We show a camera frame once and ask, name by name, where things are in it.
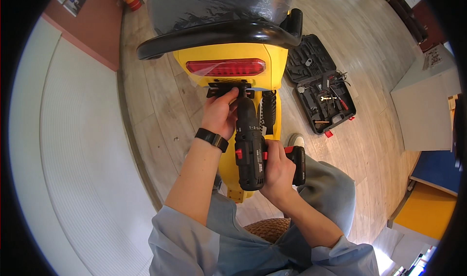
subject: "open tool case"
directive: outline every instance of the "open tool case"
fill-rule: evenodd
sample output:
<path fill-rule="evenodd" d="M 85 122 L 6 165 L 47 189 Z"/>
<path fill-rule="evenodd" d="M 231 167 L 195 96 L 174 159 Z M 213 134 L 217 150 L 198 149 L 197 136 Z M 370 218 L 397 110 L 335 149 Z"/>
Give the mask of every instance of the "open tool case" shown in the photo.
<path fill-rule="evenodd" d="M 336 70 L 317 36 L 303 36 L 298 47 L 289 49 L 285 71 L 297 83 L 295 91 L 314 133 L 331 137 L 332 128 L 353 119 L 356 109 L 344 81 L 346 75 Z"/>

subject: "blue panel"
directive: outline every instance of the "blue panel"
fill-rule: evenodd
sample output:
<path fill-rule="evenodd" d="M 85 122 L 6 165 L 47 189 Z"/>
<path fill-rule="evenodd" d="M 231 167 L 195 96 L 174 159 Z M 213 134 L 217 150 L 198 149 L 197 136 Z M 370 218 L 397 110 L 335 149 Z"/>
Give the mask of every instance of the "blue panel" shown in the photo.
<path fill-rule="evenodd" d="M 455 162 L 449 150 L 422 151 L 412 176 L 458 193 L 460 172 Z"/>

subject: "woven seat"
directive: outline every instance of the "woven seat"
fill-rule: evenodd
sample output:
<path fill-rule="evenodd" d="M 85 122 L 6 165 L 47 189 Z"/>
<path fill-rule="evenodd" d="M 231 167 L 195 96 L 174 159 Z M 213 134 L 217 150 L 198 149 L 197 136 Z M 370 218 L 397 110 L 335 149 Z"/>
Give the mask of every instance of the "woven seat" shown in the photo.
<path fill-rule="evenodd" d="M 289 228 L 290 218 L 270 218 L 244 226 L 248 232 L 275 243 Z"/>

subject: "forearm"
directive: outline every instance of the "forearm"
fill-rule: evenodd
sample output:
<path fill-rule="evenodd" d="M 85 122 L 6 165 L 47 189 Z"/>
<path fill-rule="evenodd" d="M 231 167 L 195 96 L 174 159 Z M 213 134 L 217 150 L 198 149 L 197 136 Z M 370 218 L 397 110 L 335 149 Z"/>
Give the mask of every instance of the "forearm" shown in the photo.
<path fill-rule="evenodd" d="M 195 138 L 164 204 L 206 225 L 221 154 L 219 148 Z"/>
<path fill-rule="evenodd" d="M 312 248 L 332 248 L 344 235 L 334 222 L 311 207 L 296 191 L 279 200 L 276 207 L 290 216 Z"/>

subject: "black wristband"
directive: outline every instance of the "black wristband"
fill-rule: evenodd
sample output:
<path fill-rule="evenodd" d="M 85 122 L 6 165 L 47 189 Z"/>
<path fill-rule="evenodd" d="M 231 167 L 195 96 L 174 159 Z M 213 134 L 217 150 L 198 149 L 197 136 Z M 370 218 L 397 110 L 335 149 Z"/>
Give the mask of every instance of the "black wristband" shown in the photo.
<path fill-rule="evenodd" d="M 220 150 L 222 150 L 223 153 L 225 153 L 227 147 L 229 146 L 229 142 L 225 140 L 224 137 L 220 136 L 219 134 L 212 133 L 205 128 L 199 128 L 198 132 L 196 132 L 195 138 L 209 142 L 211 145 L 214 145 L 215 147 L 218 147 Z"/>

